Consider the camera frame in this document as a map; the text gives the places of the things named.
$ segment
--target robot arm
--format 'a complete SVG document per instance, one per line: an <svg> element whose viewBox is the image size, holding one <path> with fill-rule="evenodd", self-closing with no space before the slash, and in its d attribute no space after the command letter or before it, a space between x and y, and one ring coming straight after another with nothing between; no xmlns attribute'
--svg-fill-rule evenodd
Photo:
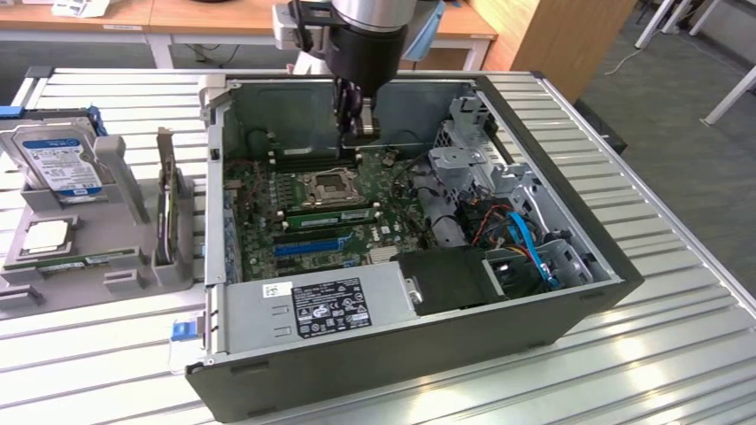
<svg viewBox="0 0 756 425"><path fill-rule="evenodd" d="M330 0L274 6L278 48L325 60L334 76L333 109L339 147L379 138L377 92L398 61L423 58L442 14L441 0Z"/></svg>

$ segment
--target blue pcie slot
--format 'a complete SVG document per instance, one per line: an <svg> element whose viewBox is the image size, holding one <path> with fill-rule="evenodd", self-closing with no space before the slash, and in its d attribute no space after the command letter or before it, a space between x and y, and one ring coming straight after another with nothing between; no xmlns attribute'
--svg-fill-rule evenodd
<svg viewBox="0 0 756 425"><path fill-rule="evenodd" d="M273 248L273 255L275 257L283 257L286 255L302 255L325 251L342 251L350 237L351 235L338 237L337 239L327 239L325 241L275 245Z"/></svg>

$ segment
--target hard drive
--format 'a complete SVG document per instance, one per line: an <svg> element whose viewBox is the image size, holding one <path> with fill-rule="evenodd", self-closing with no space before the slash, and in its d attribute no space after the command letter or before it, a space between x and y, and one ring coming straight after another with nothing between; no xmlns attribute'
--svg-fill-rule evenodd
<svg viewBox="0 0 756 425"><path fill-rule="evenodd" d="M17 118L0 120L0 144L27 189L51 190L62 204L99 200L102 185L113 182L93 153L94 139L105 135L98 111L87 108L73 115L71 111L25 111Z"/></svg>

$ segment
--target wooden cabinet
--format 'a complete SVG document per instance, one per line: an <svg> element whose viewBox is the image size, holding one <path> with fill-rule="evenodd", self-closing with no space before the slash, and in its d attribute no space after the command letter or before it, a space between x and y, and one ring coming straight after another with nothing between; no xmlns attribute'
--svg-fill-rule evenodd
<svg viewBox="0 0 756 425"><path fill-rule="evenodd" d="M470 0L498 37L486 71L541 71L573 102L635 0Z"/></svg>

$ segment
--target floor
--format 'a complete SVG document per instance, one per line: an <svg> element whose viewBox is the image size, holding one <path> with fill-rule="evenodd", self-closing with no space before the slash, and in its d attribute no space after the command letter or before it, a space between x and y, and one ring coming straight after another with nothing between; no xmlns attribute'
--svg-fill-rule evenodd
<svg viewBox="0 0 756 425"><path fill-rule="evenodd" d="M623 138L622 158L756 295L756 97L743 96L715 126L698 120L747 69L689 36L658 34L606 76L635 51L634 18L582 100Z"/></svg>
<svg viewBox="0 0 756 425"><path fill-rule="evenodd" d="M646 49L610 76L641 26L634 16L615 38L582 99L629 145L623 158L714 256L756 294L756 97L746 95L719 123L702 117L747 70L698 40L657 35ZM233 53L219 46L213 62L193 61L173 46L177 67L215 67ZM0 104L7 103L30 65L151 67L143 45L0 43ZM229 68L282 68L294 53L243 46Z"/></svg>

